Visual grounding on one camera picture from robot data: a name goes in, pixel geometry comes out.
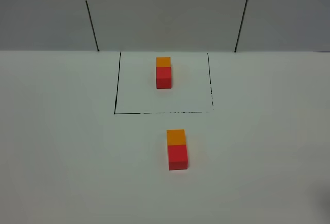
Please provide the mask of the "red template block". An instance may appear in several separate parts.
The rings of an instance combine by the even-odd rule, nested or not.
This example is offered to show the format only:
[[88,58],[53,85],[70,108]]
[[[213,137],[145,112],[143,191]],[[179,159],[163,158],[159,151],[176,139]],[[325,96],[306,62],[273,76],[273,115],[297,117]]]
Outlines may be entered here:
[[172,70],[170,67],[156,68],[156,88],[170,89],[172,87]]

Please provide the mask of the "orange template block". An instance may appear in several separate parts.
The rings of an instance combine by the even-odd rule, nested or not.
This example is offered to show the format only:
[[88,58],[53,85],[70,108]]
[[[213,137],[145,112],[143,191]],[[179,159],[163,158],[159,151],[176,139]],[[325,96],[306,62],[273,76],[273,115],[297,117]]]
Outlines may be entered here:
[[170,57],[157,57],[156,58],[156,67],[171,67],[171,58]]

